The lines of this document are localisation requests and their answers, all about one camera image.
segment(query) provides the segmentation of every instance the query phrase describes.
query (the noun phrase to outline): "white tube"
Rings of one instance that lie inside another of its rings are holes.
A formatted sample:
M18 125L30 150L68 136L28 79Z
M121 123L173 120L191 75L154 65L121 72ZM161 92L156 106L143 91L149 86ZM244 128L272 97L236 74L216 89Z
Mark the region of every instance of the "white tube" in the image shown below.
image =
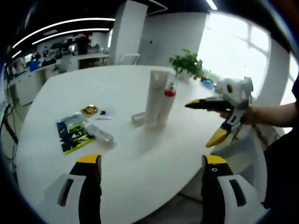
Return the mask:
M149 92L144 117L147 127L157 124L169 73L169 71L150 71Z

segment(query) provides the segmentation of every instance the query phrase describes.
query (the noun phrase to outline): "hand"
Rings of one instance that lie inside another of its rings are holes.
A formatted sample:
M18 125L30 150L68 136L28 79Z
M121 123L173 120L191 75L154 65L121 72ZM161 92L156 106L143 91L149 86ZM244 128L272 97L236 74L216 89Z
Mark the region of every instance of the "hand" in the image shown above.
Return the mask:
M227 119L230 115L230 112L218 112L220 117ZM245 112L245 125L253 125L258 123L258 116L256 112L256 107L254 105L249 105Z

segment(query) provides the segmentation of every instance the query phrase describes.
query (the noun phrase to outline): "blue object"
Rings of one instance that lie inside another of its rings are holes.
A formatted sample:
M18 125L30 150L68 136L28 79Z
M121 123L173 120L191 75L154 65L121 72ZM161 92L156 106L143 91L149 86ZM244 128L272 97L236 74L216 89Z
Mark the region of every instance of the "blue object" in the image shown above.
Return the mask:
M214 88L214 84L209 80L204 80L201 82L201 84L210 90L212 90Z
M30 71L35 71L35 70L39 69L39 64L40 64L39 60L35 59L35 60L31 61L29 63Z

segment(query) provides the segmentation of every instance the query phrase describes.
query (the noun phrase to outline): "white table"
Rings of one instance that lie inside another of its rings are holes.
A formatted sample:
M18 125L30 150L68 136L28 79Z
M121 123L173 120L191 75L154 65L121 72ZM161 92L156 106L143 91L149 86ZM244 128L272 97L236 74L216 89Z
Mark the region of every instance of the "white table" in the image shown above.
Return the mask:
M131 124L145 109L150 70L157 66L106 66L50 78L35 98L19 137L16 170L21 192L35 208L44 190L86 154L104 154L96 142L64 155L56 121L88 104L113 108L113 120L90 120L114 135L116 147L102 159L103 224L129 224L152 213L175 196L201 167L211 149L208 139L221 125L217 113L184 108L212 92L190 80L179 83L165 129Z
M108 54L103 54L103 53L90 53L86 55L76 55L73 56L76 60L82 60L82 59L88 59L88 58L105 58L109 57Z

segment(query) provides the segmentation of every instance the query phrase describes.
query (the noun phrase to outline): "red cap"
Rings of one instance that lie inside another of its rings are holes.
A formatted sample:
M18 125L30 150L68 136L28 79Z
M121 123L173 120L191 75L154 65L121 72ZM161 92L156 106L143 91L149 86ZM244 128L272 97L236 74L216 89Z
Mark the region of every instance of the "red cap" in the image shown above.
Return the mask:
M176 91L175 90L165 90L164 94L168 97L174 97L176 95Z

